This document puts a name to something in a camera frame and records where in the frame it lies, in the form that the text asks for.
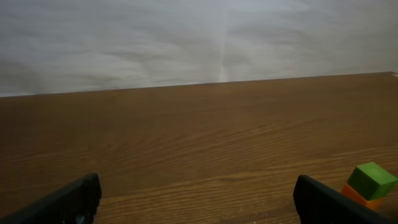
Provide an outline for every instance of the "tabletop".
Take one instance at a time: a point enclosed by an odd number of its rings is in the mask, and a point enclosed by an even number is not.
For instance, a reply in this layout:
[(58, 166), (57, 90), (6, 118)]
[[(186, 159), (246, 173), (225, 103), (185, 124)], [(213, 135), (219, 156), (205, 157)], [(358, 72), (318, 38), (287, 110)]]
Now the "tabletop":
[(398, 175), (391, 72), (7, 97), (0, 124), (0, 216), (97, 172), (96, 223), (300, 223), (300, 174)]

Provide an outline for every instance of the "green block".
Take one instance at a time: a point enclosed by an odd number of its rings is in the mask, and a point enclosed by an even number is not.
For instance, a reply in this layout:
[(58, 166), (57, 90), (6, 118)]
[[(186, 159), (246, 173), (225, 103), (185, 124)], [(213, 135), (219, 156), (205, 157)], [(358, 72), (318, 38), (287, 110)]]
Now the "green block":
[(397, 182), (397, 177), (370, 162), (355, 167), (347, 184), (366, 200), (374, 200), (386, 196)]

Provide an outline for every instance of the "white curtain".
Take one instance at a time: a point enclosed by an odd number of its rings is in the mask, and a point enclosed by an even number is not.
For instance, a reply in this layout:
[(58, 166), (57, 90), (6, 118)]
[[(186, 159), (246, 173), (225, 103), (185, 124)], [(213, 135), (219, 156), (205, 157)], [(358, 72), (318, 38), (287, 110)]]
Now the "white curtain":
[(398, 70), (396, 0), (3, 0), (0, 96)]

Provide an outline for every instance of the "stacked blocks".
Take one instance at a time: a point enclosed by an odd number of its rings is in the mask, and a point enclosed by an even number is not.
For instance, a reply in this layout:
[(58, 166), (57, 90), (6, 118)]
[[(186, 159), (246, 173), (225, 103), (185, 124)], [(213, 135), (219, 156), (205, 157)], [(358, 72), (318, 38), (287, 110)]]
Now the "stacked blocks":
[(351, 200), (375, 210), (381, 198), (398, 182), (388, 171), (374, 162), (355, 167), (341, 193)]

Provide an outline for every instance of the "orange block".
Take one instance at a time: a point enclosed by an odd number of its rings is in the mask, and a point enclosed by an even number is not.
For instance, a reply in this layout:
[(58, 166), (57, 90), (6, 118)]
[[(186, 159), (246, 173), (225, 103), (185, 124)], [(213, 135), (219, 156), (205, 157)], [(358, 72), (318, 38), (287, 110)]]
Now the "orange block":
[(341, 194), (358, 204), (370, 208), (371, 210), (377, 209), (377, 207), (380, 205), (381, 202), (380, 198), (371, 201), (366, 200), (348, 184), (344, 185), (343, 190), (341, 190)]

